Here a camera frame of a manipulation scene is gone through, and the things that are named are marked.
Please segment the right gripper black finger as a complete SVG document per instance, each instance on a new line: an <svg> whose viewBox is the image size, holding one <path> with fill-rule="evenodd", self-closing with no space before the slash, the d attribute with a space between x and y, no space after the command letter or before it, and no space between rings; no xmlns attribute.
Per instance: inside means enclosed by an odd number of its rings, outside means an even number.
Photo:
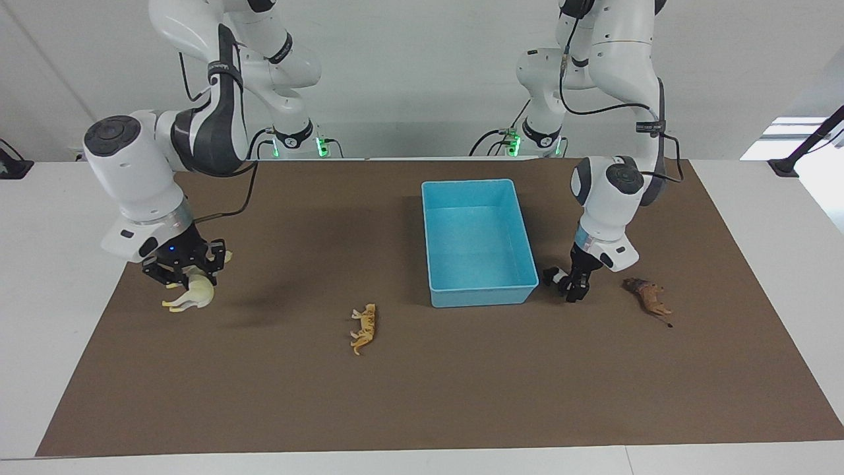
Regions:
<svg viewBox="0 0 844 475"><path fill-rule="evenodd" d="M218 283L218 274L223 270L226 264L228 249L226 241L223 239L215 239L213 241L206 241L203 243L202 252L200 255L200 270L212 286Z"/></svg>
<svg viewBox="0 0 844 475"><path fill-rule="evenodd" d="M165 267L160 263L144 263L144 274L166 288L186 288L186 276L181 267Z"/></svg>

